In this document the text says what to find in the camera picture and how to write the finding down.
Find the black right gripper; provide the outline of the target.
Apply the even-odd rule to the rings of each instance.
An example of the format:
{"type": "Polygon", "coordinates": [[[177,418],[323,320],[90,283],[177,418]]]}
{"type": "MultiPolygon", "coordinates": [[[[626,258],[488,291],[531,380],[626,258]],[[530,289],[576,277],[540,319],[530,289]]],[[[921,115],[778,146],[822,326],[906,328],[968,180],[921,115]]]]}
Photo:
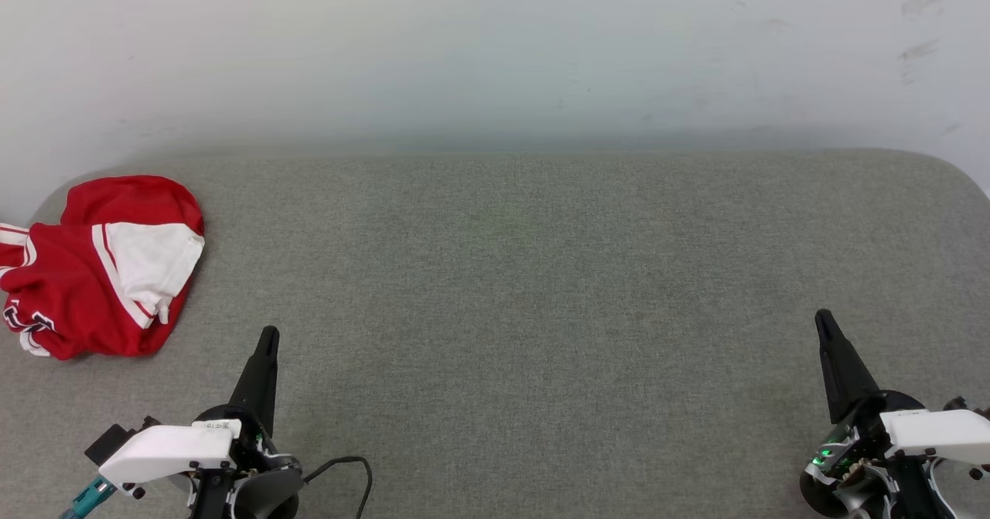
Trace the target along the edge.
{"type": "Polygon", "coordinates": [[[873,394],[876,379],[830,310],[818,310],[814,324],[835,427],[801,474],[806,504],[827,519],[937,519],[929,459],[885,458],[889,439],[879,417],[925,408],[901,392],[873,394]]]}

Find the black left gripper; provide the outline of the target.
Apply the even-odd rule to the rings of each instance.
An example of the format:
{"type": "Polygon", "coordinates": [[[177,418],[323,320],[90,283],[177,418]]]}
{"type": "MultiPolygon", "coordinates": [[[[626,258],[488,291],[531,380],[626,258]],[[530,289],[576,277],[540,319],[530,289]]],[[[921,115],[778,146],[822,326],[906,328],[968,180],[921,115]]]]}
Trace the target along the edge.
{"type": "Polygon", "coordinates": [[[243,431],[234,442],[233,466],[191,474],[190,519],[296,518],[302,466],[291,453],[279,452],[269,437],[275,434],[278,346],[276,326],[262,329],[230,396],[232,405],[219,405],[196,417],[238,419],[243,431]]]}

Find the red and white shirt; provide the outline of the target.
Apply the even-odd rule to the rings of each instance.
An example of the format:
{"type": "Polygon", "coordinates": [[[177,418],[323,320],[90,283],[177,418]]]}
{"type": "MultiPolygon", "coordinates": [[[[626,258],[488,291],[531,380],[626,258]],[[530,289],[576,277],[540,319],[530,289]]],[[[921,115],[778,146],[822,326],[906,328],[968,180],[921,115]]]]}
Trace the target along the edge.
{"type": "Polygon", "coordinates": [[[59,223],[0,223],[0,320],[37,357],[151,356],[177,324],[204,248],[203,213],[180,183],[78,184],[59,223]]]}

